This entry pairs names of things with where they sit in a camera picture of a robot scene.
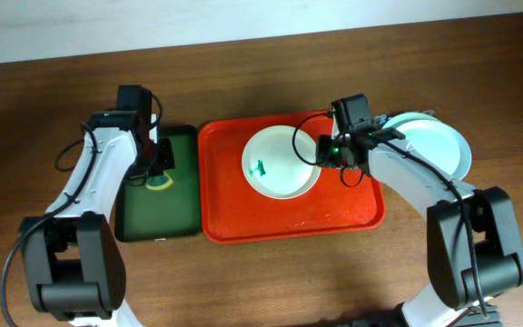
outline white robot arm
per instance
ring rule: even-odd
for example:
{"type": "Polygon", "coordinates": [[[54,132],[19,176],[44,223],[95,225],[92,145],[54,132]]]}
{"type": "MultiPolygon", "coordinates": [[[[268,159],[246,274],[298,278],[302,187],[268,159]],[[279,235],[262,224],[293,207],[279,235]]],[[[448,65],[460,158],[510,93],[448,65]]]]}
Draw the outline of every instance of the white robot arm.
{"type": "MultiPolygon", "coordinates": [[[[523,284],[523,246],[504,191],[479,190],[453,178],[395,129],[377,130],[362,94],[333,102],[332,111],[324,115],[335,118],[333,131],[340,134],[320,137],[313,164],[360,168],[395,190],[427,222],[430,284],[398,305],[383,325],[448,326],[476,302],[487,318],[485,301],[523,284]],[[473,231],[485,232],[486,239],[474,243],[473,231]]],[[[480,324],[487,326],[488,321],[480,324]]]]}
{"type": "Polygon", "coordinates": [[[140,85],[121,85],[116,108],[95,113],[83,124],[84,149],[66,187],[43,217],[25,218],[22,234],[5,263],[0,288],[8,324],[15,326],[5,281],[21,248],[33,306],[76,326],[142,326],[124,300],[123,259],[108,226],[123,179],[142,179],[174,168],[168,139],[157,141],[163,107],[140,85]],[[151,122],[152,100],[161,113],[151,122]],[[68,245],[80,258],[58,260],[68,245]]]}

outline white plate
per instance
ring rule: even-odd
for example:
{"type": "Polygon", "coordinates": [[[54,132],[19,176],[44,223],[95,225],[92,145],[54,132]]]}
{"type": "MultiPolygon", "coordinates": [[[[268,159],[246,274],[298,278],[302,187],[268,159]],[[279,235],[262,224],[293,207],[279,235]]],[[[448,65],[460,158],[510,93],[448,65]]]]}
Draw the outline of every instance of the white plate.
{"type": "Polygon", "coordinates": [[[416,121],[416,120],[431,120],[434,122],[438,122],[439,119],[433,117],[432,115],[428,114],[422,114],[422,113],[405,113],[405,114],[398,114],[392,118],[389,119],[387,123],[385,123],[382,128],[389,128],[389,127],[395,127],[416,121]]]}
{"type": "Polygon", "coordinates": [[[431,120],[401,124],[397,130],[413,144],[417,152],[445,173],[463,179],[471,167],[468,142],[452,127],[431,120]]]}
{"type": "MultiPolygon", "coordinates": [[[[318,181],[320,167],[303,163],[291,147],[294,128],[277,125],[265,128],[245,145],[243,175],[259,193],[273,199],[291,199],[306,193],[318,181]]],[[[316,161],[316,143],[303,131],[296,133],[300,155],[316,161]]]]}

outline green cutting board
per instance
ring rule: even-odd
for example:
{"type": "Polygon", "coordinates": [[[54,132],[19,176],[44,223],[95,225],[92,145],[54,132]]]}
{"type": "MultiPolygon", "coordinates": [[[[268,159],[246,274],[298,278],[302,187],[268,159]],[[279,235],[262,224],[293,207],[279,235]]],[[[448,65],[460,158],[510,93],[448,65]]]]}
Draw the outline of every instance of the green cutting board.
{"type": "Polygon", "coordinates": [[[197,131],[191,125],[164,128],[173,146],[173,184],[161,191],[123,183],[116,196],[114,234],[120,242],[186,236],[201,230],[197,131]]]}

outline red tray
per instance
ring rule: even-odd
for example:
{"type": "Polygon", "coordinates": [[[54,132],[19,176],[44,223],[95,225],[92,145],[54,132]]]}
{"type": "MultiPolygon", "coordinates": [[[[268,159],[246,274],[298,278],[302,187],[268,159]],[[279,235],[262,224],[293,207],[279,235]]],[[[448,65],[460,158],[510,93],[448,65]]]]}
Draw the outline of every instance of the red tray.
{"type": "MultiPolygon", "coordinates": [[[[217,243],[243,243],[284,237],[359,231],[382,222],[385,206],[380,183],[365,176],[354,188],[340,182],[340,171],[321,170],[305,194],[275,200],[257,193],[245,180],[242,152],[250,138],[273,125],[296,126],[318,112],[279,114],[208,123],[199,132],[202,228],[217,243]]],[[[310,119],[302,130],[314,141],[330,134],[332,120],[310,119]]],[[[360,172],[348,171],[348,183],[360,172]]]]}

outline wooden table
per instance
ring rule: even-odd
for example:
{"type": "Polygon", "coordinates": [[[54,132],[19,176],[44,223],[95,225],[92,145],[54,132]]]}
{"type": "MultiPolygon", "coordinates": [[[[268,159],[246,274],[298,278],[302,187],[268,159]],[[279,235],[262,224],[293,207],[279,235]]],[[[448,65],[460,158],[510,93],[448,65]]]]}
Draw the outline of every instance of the wooden table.
{"type": "MultiPolygon", "coordinates": [[[[359,92],[374,114],[434,109],[469,141],[466,181],[506,190],[523,236],[523,15],[501,15],[0,64],[0,273],[19,223],[67,181],[55,156],[129,83],[160,96],[168,124],[320,109],[359,92]]],[[[385,221],[360,233],[119,243],[126,299],[148,326],[292,325],[392,308],[429,280],[426,230],[384,193],[385,221]]],[[[33,309],[17,259],[7,290],[20,325],[55,325],[33,309]]],[[[523,326],[523,287],[493,302],[523,326]]]]}

